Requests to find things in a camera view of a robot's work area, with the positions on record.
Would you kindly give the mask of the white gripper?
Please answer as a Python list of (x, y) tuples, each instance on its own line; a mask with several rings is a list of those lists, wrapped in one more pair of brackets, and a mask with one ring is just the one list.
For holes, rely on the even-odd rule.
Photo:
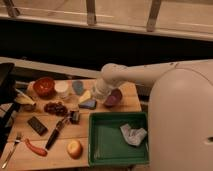
[(111, 91), (113, 90), (113, 87), (106, 83), (103, 79), (97, 79), (94, 83), (91, 92), (89, 90), (86, 90), (80, 97), (79, 102), (83, 103), (91, 98), (91, 94), (94, 98), (103, 100), (106, 99)]

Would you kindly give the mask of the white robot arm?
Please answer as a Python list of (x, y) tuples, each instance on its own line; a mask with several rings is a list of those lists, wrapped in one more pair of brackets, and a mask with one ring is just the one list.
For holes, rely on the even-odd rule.
[(151, 89), (150, 171), (213, 171), (213, 59), (106, 64), (90, 92), (104, 99), (124, 82)]

